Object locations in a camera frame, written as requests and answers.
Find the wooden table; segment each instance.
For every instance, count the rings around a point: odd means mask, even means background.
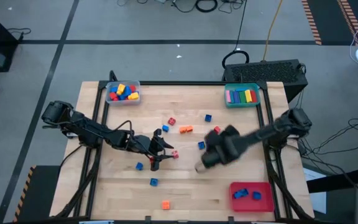
[[[83,82],[76,104],[76,110],[89,118],[92,117],[97,86],[98,82]],[[235,221],[274,220],[272,212],[234,213],[229,206],[228,189],[231,182],[268,181],[262,143],[250,147],[229,166],[217,166],[204,174],[197,174],[194,170],[194,164],[204,152],[198,149],[197,142],[202,141],[204,135],[215,126],[225,128],[233,124],[241,134],[259,128],[257,110],[227,109],[223,90],[224,86],[142,86],[140,105],[110,107],[106,123],[109,128],[115,128],[130,119],[135,134],[150,137],[170,117],[175,118],[176,124],[170,126],[169,133],[163,133],[162,137],[175,147],[179,158],[164,160],[160,163],[160,170],[152,172],[149,160],[144,155],[114,150],[103,144],[91,218],[144,220],[145,216],[150,215],[152,220],[225,221],[228,216],[233,216]],[[288,109],[283,84],[268,83],[268,93],[276,118]],[[264,121],[268,123],[262,91],[260,95]],[[102,113],[103,106],[100,106],[98,122]],[[212,122],[204,121],[205,114],[212,115]],[[185,125],[193,125],[193,133],[180,134],[179,127]],[[77,139],[68,140],[65,155],[77,146]],[[78,151],[63,166],[50,215],[57,214],[77,189],[84,154],[84,149]],[[282,161],[289,191],[305,212],[313,217],[299,152],[285,147]],[[138,162],[144,164],[143,171],[135,170]],[[158,187],[150,186],[150,178],[159,180]],[[280,213],[285,217],[278,188],[277,192]],[[85,214],[87,191],[83,197],[81,214]],[[163,200],[170,201],[170,210],[162,210]]]

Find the yellow cable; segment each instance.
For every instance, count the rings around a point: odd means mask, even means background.
[[[273,28],[274,22],[276,21],[277,14],[278,14],[278,12],[279,12],[279,10],[280,10],[280,7],[281,7],[281,4],[282,4],[282,3],[283,3],[283,0],[280,0],[280,3],[278,4],[278,7],[277,7],[276,15],[274,15],[272,25],[270,25],[270,29],[268,30],[267,40],[266,40],[266,45],[265,45],[265,53],[264,53],[264,58],[263,58],[262,60],[265,60],[266,52],[267,52],[267,46],[268,46],[268,44],[269,44],[270,33],[272,32],[272,28]]]

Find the red tray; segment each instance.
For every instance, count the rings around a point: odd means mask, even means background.
[[[248,196],[234,198],[234,193],[241,189],[248,190]],[[262,194],[260,200],[254,200],[252,193]],[[235,212],[272,212],[274,211],[272,189],[266,182],[233,182],[230,185],[230,203]]]

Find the metal table frame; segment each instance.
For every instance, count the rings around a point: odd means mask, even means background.
[[[115,82],[118,81],[114,72],[110,71],[110,79],[108,81],[99,81],[99,85],[98,85],[98,92],[96,94],[96,101],[94,104],[94,109],[93,109],[93,115],[92,115],[92,120],[96,121],[97,117],[98,117],[98,113],[99,113],[99,107],[100,107],[100,101],[102,99],[102,92],[103,90],[106,88],[106,85],[108,82]],[[141,81],[140,84],[141,85],[201,85],[201,86],[205,86],[205,85],[226,85],[229,83],[237,83],[237,82],[225,82],[225,81],[221,81],[221,82],[215,82],[215,81],[206,81],[206,82],[193,82],[193,81]],[[270,105],[270,100],[269,100],[269,93],[267,91],[267,84],[266,82],[257,82],[258,86],[261,87],[263,94],[264,94],[264,100],[265,100],[265,105],[266,105],[266,110],[267,110],[267,117],[268,117],[268,122],[272,123],[273,122],[273,114],[272,114],[272,108]],[[257,114],[258,114],[258,120],[259,120],[259,126],[263,127],[265,125],[264,123],[264,118],[263,118],[263,114],[262,114],[262,107],[261,105],[257,105],[256,106],[257,109]],[[102,121],[101,124],[105,125],[106,121],[107,121],[107,115],[108,115],[108,110],[109,110],[109,105],[104,102],[104,108],[103,108],[103,115],[102,115]],[[268,162],[271,162],[271,158],[270,158],[270,148],[268,146],[267,141],[263,141],[263,148],[264,148],[264,154],[265,154],[265,162],[266,164]],[[88,197],[88,201],[86,203],[86,212],[85,212],[85,216],[86,217],[91,217],[92,214],[92,207],[93,207],[93,200],[94,200],[94,193],[96,190],[96,182],[98,179],[98,171],[99,171],[99,163],[100,163],[100,159],[96,159],[97,156],[101,155],[101,150],[102,150],[102,144],[96,148],[96,149],[92,149],[87,147],[86,148],[86,152],[85,152],[85,157],[84,157],[84,162],[83,162],[83,167],[82,167],[82,171],[81,171],[81,177],[80,177],[80,185],[85,181],[86,175],[87,175],[87,171],[88,171],[88,167],[90,164],[90,157],[91,157],[91,151],[92,150],[96,150],[95,153],[95,160],[94,162],[96,162],[96,175],[94,176],[94,178],[91,181],[91,185],[89,188],[89,197]],[[283,182],[284,186],[287,187],[287,184],[285,182],[285,175],[284,175],[284,170],[283,170],[283,164],[282,164],[282,160],[281,160],[281,156],[280,153],[278,151],[274,151],[275,153],[275,158],[276,158],[276,163],[277,163],[277,172],[278,175],[281,178],[281,181]],[[276,220],[278,220],[279,218],[281,218],[280,216],[280,207],[278,206],[278,200],[277,200],[277,191],[276,191],[276,187],[275,187],[275,183],[274,181],[269,177],[268,181],[272,187],[272,193],[273,193],[273,202],[274,202],[274,217]],[[292,211],[290,208],[290,205],[288,203],[288,200],[286,198],[283,198],[284,201],[284,206],[285,206],[285,213],[286,213],[286,217],[287,218],[292,218]],[[79,198],[79,200],[77,201],[75,208],[74,208],[74,213],[73,213],[73,217],[79,217],[80,216],[80,210],[81,210],[81,203],[82,203],[82,197]],[[145,220],[115,220],[114,223],[180,223],[179,220],[171,220],[171,221],[152,221],[151,220],[152,217],[151,216],[146,216]],[[222,224],[227,224],[227,223],[250,223],[250,222],[235,222],[234,217],[228,217],[227,218],[227,222],[216,222],[216,221],[186,221],[185,223],[222,223]]]

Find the white paper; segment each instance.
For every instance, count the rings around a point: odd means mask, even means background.
[[[305,173],[306,181],[326,177],[324,174],[305,168],[303,168],[303,172]],[[312,193],[310,194],[310,199],[313,210],[327,214],[327,192]]]

